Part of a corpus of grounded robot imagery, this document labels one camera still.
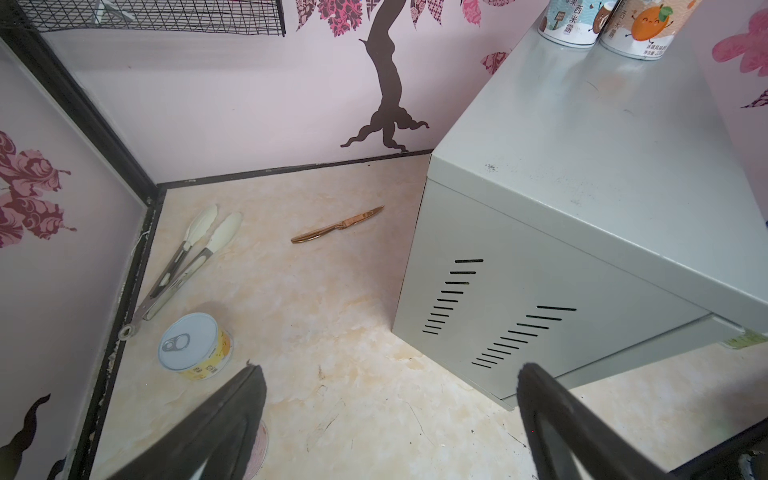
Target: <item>pink wall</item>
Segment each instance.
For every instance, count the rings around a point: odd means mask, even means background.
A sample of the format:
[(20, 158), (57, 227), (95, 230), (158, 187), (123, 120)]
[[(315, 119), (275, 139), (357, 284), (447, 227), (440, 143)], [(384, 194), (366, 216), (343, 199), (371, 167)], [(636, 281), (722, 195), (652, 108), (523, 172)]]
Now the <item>pink wall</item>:
[[(702, 2), (686, 30), (757, 204), (768, 219), (768, 1)], [(739, 37), (721, 43), (734, 35)], [(765, 105), (744, 108), (763, 95)]]
[[(399, 153), (382, 144), (382, 132), (340, 147), (382, 100), (359, 39), (387, 1), (371, 19), (363, 1), (360, 25), (338, 37), (321, 5), (297, 31), (296, 2), (284, 0), (285, 38), (156, 31), (45, 38), (153, 180), (165, 182)], [(399, 104), (429, 124), (397, 130), (395, 141), (409, 151), (437, 145), (490, 78), (484, 57), (514, 47), (547, 0), (465, 2), (480, 11), (479, 25), (448, 0), (442, 24), (425, 9), (414, 27), (407, 2), (389, 29)]]
[(79, 433), (145, 208), (1, 42), (0, 131), (0, 478), (48, 478)]

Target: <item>wire mesh basket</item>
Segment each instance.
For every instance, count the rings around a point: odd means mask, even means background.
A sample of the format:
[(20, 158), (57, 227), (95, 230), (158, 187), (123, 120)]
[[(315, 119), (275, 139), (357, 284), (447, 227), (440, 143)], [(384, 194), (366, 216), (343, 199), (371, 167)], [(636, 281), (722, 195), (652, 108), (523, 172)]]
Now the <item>wire mesh basket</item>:
[(281, 0), (16, 0), (0, 28), (73, 28), (283, 35)]

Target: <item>marble floor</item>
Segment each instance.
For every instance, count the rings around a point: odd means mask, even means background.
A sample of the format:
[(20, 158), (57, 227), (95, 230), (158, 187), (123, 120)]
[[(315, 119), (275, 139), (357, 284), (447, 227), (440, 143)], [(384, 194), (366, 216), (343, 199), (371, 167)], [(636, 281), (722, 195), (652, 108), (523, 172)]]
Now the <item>marble floor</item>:
[[(156, 442), (248, 360), (263, 367), (268, 388), (270, 444), (256, 478), (536, 478), (517, 410), (390, 331), (428, 162), (405, 157), (169, 190), (142, 297), (198, 211), (216, 203), (217, 223), (240, 211), (243, 225), (128, 341), (91, 478), (107, 478)], [(353, 228), (290, 242), (382, 204)], [(156, 357), (165, 329), (191, 312), (209, 313), (235, 339), (230, 364), (201, 382), (164, 370)], [(712, 345), (573, 392), (672, 469), (768, 416), (768, 344)]]

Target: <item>can lid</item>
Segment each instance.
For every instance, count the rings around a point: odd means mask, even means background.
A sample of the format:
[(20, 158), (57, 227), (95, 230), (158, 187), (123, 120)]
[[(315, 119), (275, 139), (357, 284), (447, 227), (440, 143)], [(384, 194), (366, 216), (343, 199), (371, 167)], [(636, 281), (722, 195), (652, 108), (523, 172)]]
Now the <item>can lid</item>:
[(169, 370), (192, 368), (208, 355), (218, 333), (216, 320), (207, 313), (182, 316), (163, 334), (157, 357)]

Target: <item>can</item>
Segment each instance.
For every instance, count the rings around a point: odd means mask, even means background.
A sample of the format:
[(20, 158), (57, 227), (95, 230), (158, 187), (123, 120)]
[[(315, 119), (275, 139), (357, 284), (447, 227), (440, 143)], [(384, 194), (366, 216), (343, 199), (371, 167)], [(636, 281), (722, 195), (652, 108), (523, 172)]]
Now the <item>can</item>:
[(701, 0), (624, 0), (600, 42), (619, 55), (658, 60)]
[(232, 337), (207, 313), (182, 316), (163, 334), (160, 364), (190, 380), (218, 373), (232, 356)]
[(538, 32), (560, 45), (590, 48), (615, 5), (613, 0), (550, 0)]

